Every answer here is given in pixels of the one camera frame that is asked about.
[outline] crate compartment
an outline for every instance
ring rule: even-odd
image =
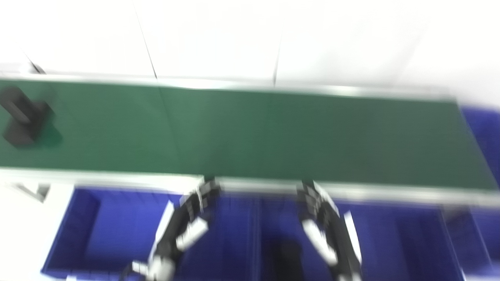
[[[465,275],[500,277],[500,211],[463,210],[446,226]]]
[[[261,249],[259,209],[252,197],[221,197],[209,231],[182,257],[177,279],[256,280]]]
[[[132,260],[147,261],[168,201],[179,199],[165,193],[75,189],[41,272],[63,279],[118,280]],[[249,280],[260,241],[253,202],[220,198],[213,224],[185,253],[175,280]]]
[[[306,281],[331,280],[325,262],[307,239],[293,198],[263,199],[262,278],[273,280],[270,249],[281,239],[302,245]],[[437,208],[337,204],[351,211],[362,255],[365,281],[458,281],[462,275]]]

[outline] black object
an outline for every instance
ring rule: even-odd
[[[277,281],[304,281],[301,254],[302,247],[294,240],[279,244],[273,253]]]
[[[31,101],[15,86],[2,89],[0,104],[12,116],[3,137],[16,147],[33,144],[51,112],[49,105],[45,101]]]

